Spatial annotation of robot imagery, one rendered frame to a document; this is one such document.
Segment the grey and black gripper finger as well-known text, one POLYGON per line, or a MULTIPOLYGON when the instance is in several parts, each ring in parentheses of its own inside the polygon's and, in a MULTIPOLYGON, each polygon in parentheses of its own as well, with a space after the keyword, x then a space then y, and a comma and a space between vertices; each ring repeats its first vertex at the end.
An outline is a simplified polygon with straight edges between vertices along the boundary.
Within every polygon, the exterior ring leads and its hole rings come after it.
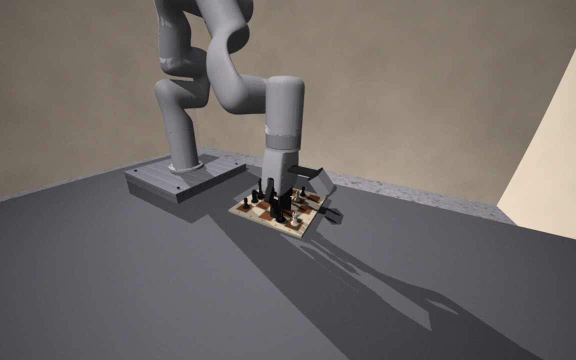
POLYGON ((274 196, 277 196, 277 192, 275 192, 275 189, 274 189, 274 179, 270 178, 263 201, 266 203, 270 203, 270 217, 275 218, 277 220, 282 220, 282 218, 283 218, 283 205, 282 205, 283 194, 282 194, 282 196, 278 197, 278 200, 275 199, 274 196))
POLYGON ((284 210, 290 211, 291 210, 291 196, 293 194, 293 187, 292 186, 285 194, 282 195, 282 203, 284 203, 284 210))

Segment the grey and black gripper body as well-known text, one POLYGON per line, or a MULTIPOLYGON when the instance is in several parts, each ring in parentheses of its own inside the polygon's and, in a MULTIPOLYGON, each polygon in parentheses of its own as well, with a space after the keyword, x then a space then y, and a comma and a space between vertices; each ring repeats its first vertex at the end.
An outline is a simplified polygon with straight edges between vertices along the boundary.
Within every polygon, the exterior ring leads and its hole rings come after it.
POLYGON ((272 149, 265 146, 262 162, 262 193, 266 193, 270 178, 274 179, 274 190, 279 198, 297 183, 298 174, 288 172, 292 166, 298 166, 298 151, 272 149))

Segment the brown and cream chessboard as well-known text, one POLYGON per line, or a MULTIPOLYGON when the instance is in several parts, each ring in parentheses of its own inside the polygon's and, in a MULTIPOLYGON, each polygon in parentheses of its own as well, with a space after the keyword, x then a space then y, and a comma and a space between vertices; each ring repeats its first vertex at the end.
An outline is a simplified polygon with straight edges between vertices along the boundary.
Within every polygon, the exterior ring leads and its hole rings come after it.
POLYGON ((292 188, 292 196, 290 196, 291 210, 283 209, 285 222, 282 223, 277 222, 275 218, 271 218, 270 204, 264 201, 265 198, 259 199, 258 195, 256 195, 258 203, 251 202, 253 199, 251 194, 247 197, 247 203, 249 205, 248 209, 243 209, 243 206, 245 205, 243 199, 241 202, 230 208, 228 212, 301 239, 327 198, 327 196, 320 198, 317 193, 311 193, 308 191, 304 191, 305 196, 301 196, 301 193, 301 189, 292 188), (299 199, 301 199, 300 202, 295 202, 297 191, 299 192, 299 199), (298 212, 297 221, 299 225, 297 227, 291 226, 291 222, 293 221, 293 212, 298 212))

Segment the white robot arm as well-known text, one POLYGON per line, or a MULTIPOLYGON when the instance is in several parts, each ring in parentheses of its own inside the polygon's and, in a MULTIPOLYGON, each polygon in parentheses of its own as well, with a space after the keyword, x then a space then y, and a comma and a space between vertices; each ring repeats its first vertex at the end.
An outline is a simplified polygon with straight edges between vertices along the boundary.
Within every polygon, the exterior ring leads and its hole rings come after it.
POLYGON ((172 161, 170 172, 190 173, 203 167, 198 160, 194 123, 185 109, 205 107, 210 85, 228 113, 265 114, 266 147, 301 147, 303 80, 238 74, 230 57, 249 41, 247 23, 253 15, 253 0, 154 0, 154 5, 161 69, 170 76, 192 78, 163 79, 154 87, 172 161), (207 51, 191 47, 191 27, 183 11, 203 18, 211 36, 207 51))

